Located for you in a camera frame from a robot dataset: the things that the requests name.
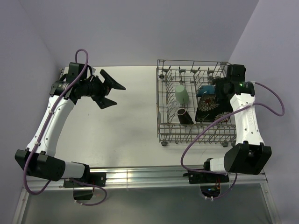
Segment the blue bowl with tan interior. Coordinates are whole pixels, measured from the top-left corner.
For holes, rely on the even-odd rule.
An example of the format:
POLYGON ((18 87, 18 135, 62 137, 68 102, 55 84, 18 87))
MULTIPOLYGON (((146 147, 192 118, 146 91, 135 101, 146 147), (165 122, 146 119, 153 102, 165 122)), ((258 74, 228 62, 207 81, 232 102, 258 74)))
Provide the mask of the blue bowl with tan interior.
POLYGON ((215 93, 214 85, 202 85, 198 88, 196 96, 202 97, 204 95, 213 95, 215 93))

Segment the black square floral plate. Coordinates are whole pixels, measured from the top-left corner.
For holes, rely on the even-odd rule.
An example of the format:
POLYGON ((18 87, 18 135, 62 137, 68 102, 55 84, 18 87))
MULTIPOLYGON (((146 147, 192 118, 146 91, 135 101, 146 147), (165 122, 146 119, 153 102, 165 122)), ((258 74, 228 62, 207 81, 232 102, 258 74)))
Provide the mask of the black square floral plate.
POLYGON ((212 123, 232 111, 228 101, 218 102, 215 95, 204 95, 199 100, 195 121, 212 123))

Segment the light green cup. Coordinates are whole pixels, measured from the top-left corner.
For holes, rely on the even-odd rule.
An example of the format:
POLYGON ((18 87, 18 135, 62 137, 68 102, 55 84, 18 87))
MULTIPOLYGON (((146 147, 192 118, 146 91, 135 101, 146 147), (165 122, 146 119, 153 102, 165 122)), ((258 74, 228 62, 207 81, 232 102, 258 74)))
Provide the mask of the light green cup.
POLYGON ((189 95, 186 88, 183 85, 177 85, 175 88, 176 100, 181 104, 186 104, 189 102, 189 95))

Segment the dark brown mug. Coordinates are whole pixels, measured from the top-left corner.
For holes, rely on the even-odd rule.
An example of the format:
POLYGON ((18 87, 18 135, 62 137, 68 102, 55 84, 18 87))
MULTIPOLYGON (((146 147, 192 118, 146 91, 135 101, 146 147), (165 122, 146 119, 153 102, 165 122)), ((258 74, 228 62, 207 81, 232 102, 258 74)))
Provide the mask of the dark brown mug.
POLYGON ((189 113, 187 112, 187 110, 185 108, 178 109, 177 116, 178 116, 178 120, 179 120, 180 124, 183 126, 190 126, 190 125, 194 124, 191 116, 189 115, 189 113))

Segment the clear drinking glass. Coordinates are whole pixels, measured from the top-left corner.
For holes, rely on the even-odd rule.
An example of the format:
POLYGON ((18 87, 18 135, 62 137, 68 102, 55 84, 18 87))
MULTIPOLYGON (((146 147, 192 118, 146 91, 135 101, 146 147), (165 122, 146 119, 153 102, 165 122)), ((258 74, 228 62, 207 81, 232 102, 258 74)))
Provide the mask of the clear drinking glass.
POLYGON ((181 104, 177 100, 173 100, 169 104, 166 105, 166 111, 172 112, 177 111, 180 108, 181 104))

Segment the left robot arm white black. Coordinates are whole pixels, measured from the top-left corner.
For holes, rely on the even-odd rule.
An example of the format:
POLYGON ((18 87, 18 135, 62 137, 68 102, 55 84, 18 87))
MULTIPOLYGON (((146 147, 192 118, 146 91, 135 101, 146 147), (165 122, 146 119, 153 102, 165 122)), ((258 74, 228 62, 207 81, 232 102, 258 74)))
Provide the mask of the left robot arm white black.
POLYGON ((91 66, 70 63, 64 74, 51 87, 45 115, 33 139, 24 150, 17 150, 15 160, 26 176, 50 181, 74 178, 79 186, 90 183, 89 166, 78 162, 66 162, 55 157, 59 136, 64 124, 81 97, 90 97, 100 109, 116 105, 106 96, 112 89, 125 90, 105 70, 100 70, 101 81, 93 74, 91 66))

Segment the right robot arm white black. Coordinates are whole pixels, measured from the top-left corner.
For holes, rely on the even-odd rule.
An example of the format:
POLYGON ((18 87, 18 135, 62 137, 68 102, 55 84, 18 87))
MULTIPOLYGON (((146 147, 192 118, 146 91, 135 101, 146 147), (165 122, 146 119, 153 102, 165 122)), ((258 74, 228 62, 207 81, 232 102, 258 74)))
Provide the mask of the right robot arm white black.
POLYGON ((218 102, 229 103, 235 118, 235 145, 222 158, 209 161, 202 170, 203 179, 214 181, 218 174, 259 174, 271 156, 259 132, 255 111, 255 89, 245 81, 244 65, 228 65, 226 77, 215 81, 215 97, 218 102))

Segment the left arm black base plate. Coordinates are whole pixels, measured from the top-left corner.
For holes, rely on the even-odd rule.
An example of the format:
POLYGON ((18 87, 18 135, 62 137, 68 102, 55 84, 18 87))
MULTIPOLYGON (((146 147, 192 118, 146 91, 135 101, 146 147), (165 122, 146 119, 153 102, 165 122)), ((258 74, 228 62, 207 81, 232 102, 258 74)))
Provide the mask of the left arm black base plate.
POLYGON ((86 188, 90 190, 74 190, 73 198, 76 201, 89 201, 93 196, 96 196, 95 189, 101 189, 104 193, 102 201, 107 197, 107 191, 103 189, 106 185, 107 174, 106 172, 90 173, 88 177, 82 178, 69 178, 65 179, 63 183, 64 188, 86 188))

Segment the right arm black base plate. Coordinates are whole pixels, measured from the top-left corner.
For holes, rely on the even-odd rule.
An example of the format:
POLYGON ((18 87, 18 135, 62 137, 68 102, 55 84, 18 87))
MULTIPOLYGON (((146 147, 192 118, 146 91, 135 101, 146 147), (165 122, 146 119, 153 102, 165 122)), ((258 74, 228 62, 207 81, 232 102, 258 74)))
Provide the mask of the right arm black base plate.
POLYGON ((187 177, 190 184, 204 184, 201 186, 201 193, 208 198, 218 197, 221 193, 221 183, 229 182, 227 175, 199 173, 187 171, 183 174, 183 177, 187 177))

